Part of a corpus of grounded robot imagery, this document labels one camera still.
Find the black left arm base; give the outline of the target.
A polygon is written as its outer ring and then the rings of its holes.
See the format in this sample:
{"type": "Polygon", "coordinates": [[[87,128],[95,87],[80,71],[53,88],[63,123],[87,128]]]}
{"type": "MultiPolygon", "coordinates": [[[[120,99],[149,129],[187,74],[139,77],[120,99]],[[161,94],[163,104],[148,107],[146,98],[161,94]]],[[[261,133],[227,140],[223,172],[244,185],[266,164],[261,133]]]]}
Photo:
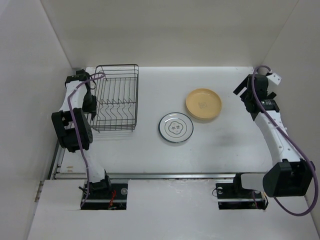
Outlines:
{"type": "Polygon", "coordinates": [[[82,191],[80,202],[81,210],[108,210],[118,211],[127,209],[128,183],[111,182],[108,175],[100,182],[89,183],[78,187],[82,191]]]}

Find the yellow shallow plate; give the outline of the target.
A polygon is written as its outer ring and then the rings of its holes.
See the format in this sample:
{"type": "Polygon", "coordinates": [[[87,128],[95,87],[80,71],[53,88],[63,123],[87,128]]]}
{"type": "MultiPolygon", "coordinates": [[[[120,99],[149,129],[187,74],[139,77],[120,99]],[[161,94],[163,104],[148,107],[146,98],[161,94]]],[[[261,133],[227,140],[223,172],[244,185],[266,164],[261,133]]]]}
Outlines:
{"type": "Polygon", "coordinates": [[[191,91],[185,99],[186,109],[190,115],[201,121],[211,121],[222,110],[222,100],[217,93],[207,88],[191,91]]]}

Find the white plate thin green rim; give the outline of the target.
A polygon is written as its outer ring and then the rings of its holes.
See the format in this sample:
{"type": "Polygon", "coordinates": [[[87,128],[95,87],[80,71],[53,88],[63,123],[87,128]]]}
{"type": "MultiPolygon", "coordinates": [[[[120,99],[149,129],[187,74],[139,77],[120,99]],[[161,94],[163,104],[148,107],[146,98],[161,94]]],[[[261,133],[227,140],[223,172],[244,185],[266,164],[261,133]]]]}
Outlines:
{"type": "Polygon", "coordinates": [[[158,132],[168,143],[181,144],[193,135],[194,124],[186,114],[171,112],[160,119],[158,132]]]}

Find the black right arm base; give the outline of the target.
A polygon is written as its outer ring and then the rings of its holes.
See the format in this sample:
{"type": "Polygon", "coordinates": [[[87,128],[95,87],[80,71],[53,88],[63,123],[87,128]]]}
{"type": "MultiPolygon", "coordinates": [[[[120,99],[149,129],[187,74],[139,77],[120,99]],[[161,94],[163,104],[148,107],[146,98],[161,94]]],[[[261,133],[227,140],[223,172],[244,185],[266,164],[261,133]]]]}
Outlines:
{"type": "Polygon", "coordinates": [[[237,187],[231,182],[215,184],[219,210],[266,210],[269,200],[260,191],[237,187]]]}

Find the grey wire dish rack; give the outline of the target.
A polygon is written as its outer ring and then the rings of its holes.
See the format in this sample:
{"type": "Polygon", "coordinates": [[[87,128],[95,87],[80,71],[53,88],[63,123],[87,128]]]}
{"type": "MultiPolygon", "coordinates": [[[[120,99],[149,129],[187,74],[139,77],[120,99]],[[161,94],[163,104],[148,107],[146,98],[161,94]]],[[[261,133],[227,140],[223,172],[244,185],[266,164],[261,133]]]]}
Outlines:
{"type": "Polygon", "coordinates": [[[97,132],[133,131],[138,119],[139,66],[137,64],[111,64],[87,67],[92,77],[92,94],[97,98],[94,119],[90,126],[97,132]]]}

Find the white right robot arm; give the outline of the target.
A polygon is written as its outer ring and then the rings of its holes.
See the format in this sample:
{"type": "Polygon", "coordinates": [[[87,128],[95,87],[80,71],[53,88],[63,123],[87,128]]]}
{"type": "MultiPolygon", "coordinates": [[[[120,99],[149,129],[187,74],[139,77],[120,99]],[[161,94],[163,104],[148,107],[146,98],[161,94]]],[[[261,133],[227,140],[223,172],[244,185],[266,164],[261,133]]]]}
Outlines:
{"type": "Polygon", "coordinates": [[[250,190],[265,192],[268,197],[304,196],[313,178],[305,158],[284,137],[287,131],[275,101],[276,94],[268,92],[269,83],[278,85],[281,78],[249,74],[234,90],[244,103],[252,120],[260,129],[272,159],[267,173],[239,173],[232,183],[232,193],[243,197],[250,190]]]}

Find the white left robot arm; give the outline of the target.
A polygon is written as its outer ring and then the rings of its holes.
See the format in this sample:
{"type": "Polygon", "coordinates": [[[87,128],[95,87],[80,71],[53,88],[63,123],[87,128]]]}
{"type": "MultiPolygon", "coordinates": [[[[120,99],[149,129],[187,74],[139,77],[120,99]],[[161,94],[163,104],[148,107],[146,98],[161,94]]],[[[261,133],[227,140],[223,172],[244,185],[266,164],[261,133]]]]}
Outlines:
{"type": "Polygon", "coordinates": [[[51,114],[51,120],[60,146],[83,159],[89,191],[104,199],[111,195],[112,185],[90,147],[94,139],[90,121],[94,120],[98,108],[91,83],[102,77],[99,73],[90,75],[84,69],[68,76],[63,104],[51,114]]]}

